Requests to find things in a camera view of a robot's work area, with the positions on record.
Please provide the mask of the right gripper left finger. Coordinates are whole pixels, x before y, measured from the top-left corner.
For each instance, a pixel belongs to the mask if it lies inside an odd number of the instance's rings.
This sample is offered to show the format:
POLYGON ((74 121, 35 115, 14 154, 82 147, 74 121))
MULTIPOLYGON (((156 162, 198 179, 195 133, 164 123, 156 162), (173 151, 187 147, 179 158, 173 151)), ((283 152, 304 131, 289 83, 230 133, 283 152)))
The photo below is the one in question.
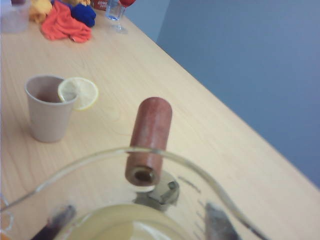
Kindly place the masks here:
POLYGON ((46 225, 33 236, 32 240, 53 240, 75 215, 76 208, 74 206, 63 206, 55 215, 48 219, 46 225))

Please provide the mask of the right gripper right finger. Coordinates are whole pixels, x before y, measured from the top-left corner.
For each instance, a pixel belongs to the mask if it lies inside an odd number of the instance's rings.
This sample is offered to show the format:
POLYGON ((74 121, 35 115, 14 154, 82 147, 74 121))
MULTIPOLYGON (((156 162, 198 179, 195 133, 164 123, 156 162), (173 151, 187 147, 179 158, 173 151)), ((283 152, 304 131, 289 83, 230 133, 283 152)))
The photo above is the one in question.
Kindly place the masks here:
POLYGON ((211 202, 205 205, 206 240, 241 240, 224 210, 211 202))

